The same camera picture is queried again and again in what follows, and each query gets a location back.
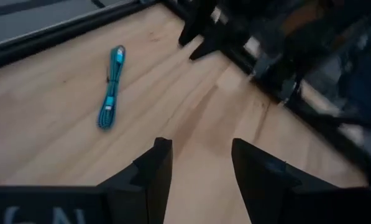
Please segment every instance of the gray metal panel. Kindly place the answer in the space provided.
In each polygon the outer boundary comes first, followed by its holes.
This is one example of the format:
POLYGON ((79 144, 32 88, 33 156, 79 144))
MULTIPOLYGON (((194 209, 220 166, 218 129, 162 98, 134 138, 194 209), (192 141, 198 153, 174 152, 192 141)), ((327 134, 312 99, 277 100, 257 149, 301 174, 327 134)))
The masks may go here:
POLYGON ((29 0, 0 0, 0 6, 7 6, 9 4, 27 2, 29 0))
POLYGON ((0 42, 97 9, 91 1, 71 0, 0 16, 0 42))

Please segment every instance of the wood grain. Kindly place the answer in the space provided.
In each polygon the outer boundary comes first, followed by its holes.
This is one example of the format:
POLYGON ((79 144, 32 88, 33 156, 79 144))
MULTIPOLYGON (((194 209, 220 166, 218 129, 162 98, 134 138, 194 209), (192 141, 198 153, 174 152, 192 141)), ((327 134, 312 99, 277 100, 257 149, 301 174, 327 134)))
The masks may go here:
POLYGON ((183 27, 154 6, 0 69, 0 185, 96 185, 173 139, 166 223, 250 223, 231 161, 242 138, 340 186, 363 185, 353 167, 304 124, 273 105, 220 53, 187 58, 183 27), (109 50, 127 59, 117 121, 96 118, 109 50))

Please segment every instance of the black object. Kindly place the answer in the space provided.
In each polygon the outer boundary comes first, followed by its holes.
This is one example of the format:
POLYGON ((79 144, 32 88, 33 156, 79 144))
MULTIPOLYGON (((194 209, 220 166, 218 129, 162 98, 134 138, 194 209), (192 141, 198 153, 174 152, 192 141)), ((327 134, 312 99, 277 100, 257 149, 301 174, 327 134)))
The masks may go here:
POLYGON ((337 188, 241 139, 232 161, 253 224, 371 223, 371 187, 337 188))
POLYGON ((172 180, 172 141, 97 187, 0 187, 0 223, 163 223, 172 180))
POLYGON ((229 44, 243 47, 250 37, 251 19, 262 16, 273 1, 194 0, 191 16, 185 22, 179 43, 184 46, 197 35, 202 34, 206 25, 212 24, 210 15, 214 8, 219 6, 225 14, 225 21, 219 19, 215 28, 205 33, 202 44, 191 54, 190 59, 196 60, 215 50, 221 50, 223 46, 229 44))
MULTIPOLYGON (((162 2, 169 10, 171 10, 174 14, 176 14, 179 18, 184 21, 187 21, 191 17, 191 13, 188 11, 190 8, 190 2, 188 0, 182 0, 175 2, 173 0, 164 0, 162 2)), ((206 35, 207 32, 213 26, 213 20, 210 20, 207 26, 203 29, 202 35, 206 35)), ((256 63, 256 59, 251 56, 243 47, 239 47, 237 45, 232 45, 228 43, 227 45, 223 45, 220 48, 221 52, 232 60, 244 73, 250 74, 253 71, 253 66, 256 63)))
POLYGON ((102 3, 100 0, 91 0, 91 2, 92 2, 95 6, 99 7, 100 9, 105 8, 104 3, 102 3))

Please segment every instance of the wooden floor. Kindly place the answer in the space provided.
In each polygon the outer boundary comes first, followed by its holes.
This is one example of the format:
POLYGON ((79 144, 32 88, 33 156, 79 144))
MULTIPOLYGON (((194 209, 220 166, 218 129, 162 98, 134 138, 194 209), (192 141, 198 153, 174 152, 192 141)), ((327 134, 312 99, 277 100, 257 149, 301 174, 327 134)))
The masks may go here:
POLYGON ((250 223, 232 138, 335 185, 365 184, 223 55, 191 63, 200 39, 179 49, 182 26, 158 5, 0 69, 0 185, 96 185, 157 136, 174 142, 165 223, 250 223), (127 60, 117 121, 105 133, 96 118, 109 50, 119 44, 127 60))

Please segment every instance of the blue braided cable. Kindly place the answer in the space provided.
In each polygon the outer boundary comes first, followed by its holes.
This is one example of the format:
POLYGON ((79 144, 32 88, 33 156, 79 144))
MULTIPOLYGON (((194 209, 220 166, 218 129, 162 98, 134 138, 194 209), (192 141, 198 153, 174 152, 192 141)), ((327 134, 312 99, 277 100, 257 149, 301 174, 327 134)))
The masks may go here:
POLYGON ((115 122, 116 98, 119 90, 119 79, 125 59, 126 50, 123 46, 120 45, 111 50, 108 87, 106 89, 105 100, 101 110, 99 111, 97 121, 98 126, 103 130, 110 129, 115 122))

